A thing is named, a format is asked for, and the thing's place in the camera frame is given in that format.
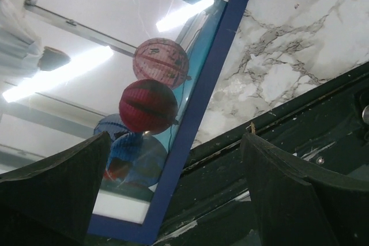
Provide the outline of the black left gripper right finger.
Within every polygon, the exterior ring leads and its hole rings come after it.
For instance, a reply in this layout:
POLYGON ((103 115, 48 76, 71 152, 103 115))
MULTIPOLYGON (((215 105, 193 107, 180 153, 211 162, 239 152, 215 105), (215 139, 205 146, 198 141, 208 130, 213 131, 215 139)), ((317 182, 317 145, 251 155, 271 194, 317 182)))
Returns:
POLYGON ((368 182, 245 133, 240 151, 262 245, 368 245, 368 182))

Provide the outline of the blue wooden picture frame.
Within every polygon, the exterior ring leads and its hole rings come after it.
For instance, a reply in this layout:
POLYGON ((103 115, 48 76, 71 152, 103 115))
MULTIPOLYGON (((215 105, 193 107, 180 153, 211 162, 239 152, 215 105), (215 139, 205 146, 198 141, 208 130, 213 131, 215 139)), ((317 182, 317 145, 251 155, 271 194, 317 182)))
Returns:
POLYGON ((93 215, 89 238, 140 244, 155 241, 248 1, 229 0, 222 13, 143 224, 93 215))

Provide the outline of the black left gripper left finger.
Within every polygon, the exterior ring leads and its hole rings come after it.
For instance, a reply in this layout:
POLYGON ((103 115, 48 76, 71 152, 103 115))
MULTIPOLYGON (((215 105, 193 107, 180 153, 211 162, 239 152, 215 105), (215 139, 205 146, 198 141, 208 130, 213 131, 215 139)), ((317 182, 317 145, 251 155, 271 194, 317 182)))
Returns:
POLYGON ((1 245, 83 245, 110 146, 103 132, 1 174, 1 245))

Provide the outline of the photo print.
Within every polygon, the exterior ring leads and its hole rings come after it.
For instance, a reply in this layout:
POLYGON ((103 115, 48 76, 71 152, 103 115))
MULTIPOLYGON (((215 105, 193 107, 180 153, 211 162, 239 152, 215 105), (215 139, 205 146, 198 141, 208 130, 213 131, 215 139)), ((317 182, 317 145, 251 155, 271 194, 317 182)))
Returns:
POLYGON ((93 212, 143 224, 229 0, 1 0, 1 172, 98 133, 93 212))

